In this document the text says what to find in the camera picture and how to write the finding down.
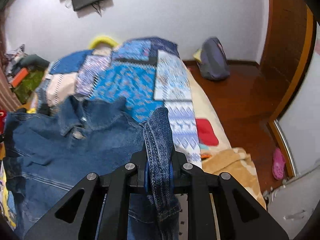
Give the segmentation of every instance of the wooden floor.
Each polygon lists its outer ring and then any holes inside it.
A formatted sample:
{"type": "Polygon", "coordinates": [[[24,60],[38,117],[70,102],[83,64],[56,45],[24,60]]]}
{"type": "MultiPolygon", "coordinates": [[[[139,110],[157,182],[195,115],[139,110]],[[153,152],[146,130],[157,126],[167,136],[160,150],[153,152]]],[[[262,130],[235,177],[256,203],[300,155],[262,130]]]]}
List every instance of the wooden floor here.
{"type": "Polygon", "coordinates": [[[281,181],[271,171],[276,144],[267,122],[288,84],[277,72],[263,76],[250,65],[231,65],[230,77],[220,82],[202,78],[196,65],[187,67],[216,110],[231,146],[251,154],[261,191],[279,187],[281,181]]]}

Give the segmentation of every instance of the wooden door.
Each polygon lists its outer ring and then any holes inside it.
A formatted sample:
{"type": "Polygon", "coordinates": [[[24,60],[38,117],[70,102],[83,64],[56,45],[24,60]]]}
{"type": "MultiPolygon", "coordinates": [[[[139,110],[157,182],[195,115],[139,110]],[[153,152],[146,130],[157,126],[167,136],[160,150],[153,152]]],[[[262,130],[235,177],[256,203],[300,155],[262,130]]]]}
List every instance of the wooden door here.
{"type": "Polygon", "coordinates": [[[289,86],[305,40],[307,6],[304,0],[269,1],[268,32],[260,69],[265,74],[276,70],[289,86]]]}

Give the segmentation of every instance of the metal button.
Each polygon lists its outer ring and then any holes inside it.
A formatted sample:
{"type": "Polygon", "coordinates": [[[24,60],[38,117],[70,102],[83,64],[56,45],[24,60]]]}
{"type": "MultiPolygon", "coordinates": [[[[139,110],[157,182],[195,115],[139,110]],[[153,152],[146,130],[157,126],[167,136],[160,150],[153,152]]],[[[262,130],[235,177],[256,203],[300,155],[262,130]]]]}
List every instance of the metal button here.
{"type": "Polygon", "coordinates": [[[82,133],[80,133],[79,131],[73,131],[72,132],[72,135],[74,138],[77,138],[77,139],[82,139],[84,136],[82,135],[82,133]]]}
{"type": "Polygon", "coordinates": [[[133,163],[127,163],[125,166],[124,166],[127,170],[132,170],[134,168],[134,164],[133,163]]]}
{"type": "Polygon", "coordinates": [[[231,178],[231,175],[230,175],[229,173],[227,173],[227,172],[223,172],[223,173],[221,174],[221,178],[223,178],[223,179],[230,179],[230,178],[231,178]]]}
{"type": "Polygon", "coordinates": [[[97,177],[97,174],[95,174],[94,172],[91,172],[87,175],[88,180],[94,180],[96,177],[97,177]]]}
{"type": "Polygon", "coordinates": [[[185,163],[183,165],[183,167],[186,169],[186,170],[191,170],[193,168],[193,165],[191,163],[185,163]]]}

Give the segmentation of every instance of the pink clog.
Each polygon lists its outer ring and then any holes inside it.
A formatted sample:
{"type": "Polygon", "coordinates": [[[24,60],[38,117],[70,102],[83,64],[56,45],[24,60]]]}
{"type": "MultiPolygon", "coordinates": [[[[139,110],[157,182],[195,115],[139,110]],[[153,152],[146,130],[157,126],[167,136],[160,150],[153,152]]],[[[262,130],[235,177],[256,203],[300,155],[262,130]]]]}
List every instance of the pink clog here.
{"type": "Polygon", "coordinates": [[[281,153],[281,150],[277,148],[273,153],[273,165],[272,174],[277,180],[281,180],[284,177],[284,165],[285,159],[281,153]]]}

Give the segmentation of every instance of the bag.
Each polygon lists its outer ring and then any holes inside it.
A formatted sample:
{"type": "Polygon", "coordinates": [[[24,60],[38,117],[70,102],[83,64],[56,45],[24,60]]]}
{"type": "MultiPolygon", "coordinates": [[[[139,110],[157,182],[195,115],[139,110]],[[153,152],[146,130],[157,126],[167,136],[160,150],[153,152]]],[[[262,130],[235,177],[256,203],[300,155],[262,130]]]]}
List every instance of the bag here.
{"type": "Polygon", "coordinates": [[[209,80],[223,80],[230,76],[230,69],[222,45],[217,37],[207,39],[198,62],[201,75],[209,80]]]}

